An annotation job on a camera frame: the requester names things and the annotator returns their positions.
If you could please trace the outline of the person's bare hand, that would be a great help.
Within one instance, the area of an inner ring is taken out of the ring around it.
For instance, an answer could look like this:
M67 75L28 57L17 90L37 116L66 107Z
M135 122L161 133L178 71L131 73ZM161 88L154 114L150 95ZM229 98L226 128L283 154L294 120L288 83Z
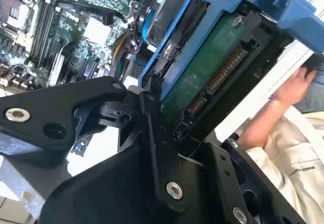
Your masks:
M316 70L308 71L306 67L298 68L274 93L273 99L286 107L300 102L313 79Z

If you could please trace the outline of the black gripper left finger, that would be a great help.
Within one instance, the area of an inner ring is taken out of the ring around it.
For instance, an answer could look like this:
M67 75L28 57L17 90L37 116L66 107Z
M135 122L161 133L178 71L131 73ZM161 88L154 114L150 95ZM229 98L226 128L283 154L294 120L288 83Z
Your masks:
M156 75L139 94L106 76L1 98L1 153L52 168L79 138L107 126L120 129L119 152L145 140L174 143L160 92Z

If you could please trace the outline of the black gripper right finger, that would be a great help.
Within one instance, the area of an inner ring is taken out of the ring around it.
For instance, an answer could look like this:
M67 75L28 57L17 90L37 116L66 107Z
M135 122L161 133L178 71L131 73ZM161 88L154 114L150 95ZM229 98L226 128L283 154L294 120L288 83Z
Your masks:
M206 168L219 223L305 222L236 141L201 142L193 158Z

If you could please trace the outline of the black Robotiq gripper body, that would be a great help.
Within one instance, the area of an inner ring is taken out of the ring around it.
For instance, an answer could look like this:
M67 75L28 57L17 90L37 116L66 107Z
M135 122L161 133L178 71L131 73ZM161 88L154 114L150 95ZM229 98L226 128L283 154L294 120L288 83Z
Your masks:
M193 159L168 140L145 140L62 183L40 223L216 223L217 176L227 153L204 144Z

